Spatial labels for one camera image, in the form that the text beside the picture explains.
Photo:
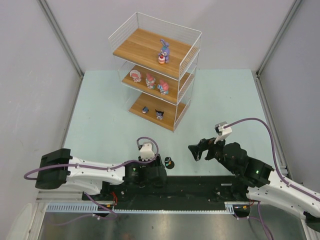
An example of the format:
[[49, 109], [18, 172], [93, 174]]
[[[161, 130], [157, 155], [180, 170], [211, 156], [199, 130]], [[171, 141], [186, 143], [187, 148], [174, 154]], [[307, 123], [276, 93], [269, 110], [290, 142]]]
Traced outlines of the pink bunny blue bow figurine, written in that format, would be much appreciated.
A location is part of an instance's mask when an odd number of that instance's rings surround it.
[[162, 95], [169, 94], [169, 84], [162, 79], [159, 80], [159, 84], [157, 85], [157, 89], [160, 91], [160, 93]]

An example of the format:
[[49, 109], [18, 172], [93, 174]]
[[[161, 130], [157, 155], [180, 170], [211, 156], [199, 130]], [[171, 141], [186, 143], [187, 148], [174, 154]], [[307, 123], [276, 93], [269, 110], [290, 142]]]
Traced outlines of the pink bunny flower crown figurine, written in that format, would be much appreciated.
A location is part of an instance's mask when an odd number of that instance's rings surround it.
[[153, 90], [156, 87], [156, 79], [150, 73], [146, 74], [145, 83], [150, 90]]

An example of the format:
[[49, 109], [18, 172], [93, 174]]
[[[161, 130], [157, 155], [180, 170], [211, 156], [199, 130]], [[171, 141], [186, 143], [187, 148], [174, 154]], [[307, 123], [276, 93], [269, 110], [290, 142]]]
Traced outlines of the white pink round figurine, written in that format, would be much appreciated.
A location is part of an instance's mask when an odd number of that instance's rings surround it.
[[135, 82], [135, 83], [139, 83], [141, 82], [142, 80], [142, 77], [141, 77], [141, 73], [136, 70], [136, 69], [133, 69], [129, 72], [129, 76], [132, 78], [132, 80]]

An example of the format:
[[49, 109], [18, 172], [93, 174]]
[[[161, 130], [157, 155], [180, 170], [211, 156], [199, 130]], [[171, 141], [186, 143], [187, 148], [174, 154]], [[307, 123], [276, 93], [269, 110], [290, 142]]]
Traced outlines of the purple rabbit figurine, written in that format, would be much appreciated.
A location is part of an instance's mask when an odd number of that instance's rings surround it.
[[160, 39], [160, 42], [162, 47], [158, 54], [158, 63], [161, 65], [168, 64], [170, 59], [170, 44], [164, 39]]

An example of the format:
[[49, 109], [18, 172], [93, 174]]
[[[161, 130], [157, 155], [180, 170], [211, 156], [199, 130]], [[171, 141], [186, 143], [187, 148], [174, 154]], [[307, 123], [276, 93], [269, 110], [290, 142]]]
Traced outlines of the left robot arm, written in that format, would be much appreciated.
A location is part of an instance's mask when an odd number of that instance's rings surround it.
[[71, 156], [70, 149], [61, 148], [43, 155], [40, 168], [35, 180], [37, 189], [72, 188], [91, 196], [101, 194], [111, 186], [161, 188], [167, 181], [159, 155], [150, 163], [138, 161], [118, 167], [115, 163], [83, 160]]

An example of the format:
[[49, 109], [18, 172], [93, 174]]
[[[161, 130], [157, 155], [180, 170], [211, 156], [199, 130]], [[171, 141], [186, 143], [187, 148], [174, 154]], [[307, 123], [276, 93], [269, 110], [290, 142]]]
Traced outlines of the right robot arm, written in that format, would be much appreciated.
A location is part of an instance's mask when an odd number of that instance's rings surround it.
[[246, 187], [248, 199], [282, 209], [304, 220], [312, 230], [320, 230], [320, 194], [283, 176], [269, 164], [248, 156], [239, 143], [203, 138], [188, 149], [195, 161], [201, 159], [203, 152], [207, 152], [205, 160], [217, 160]]

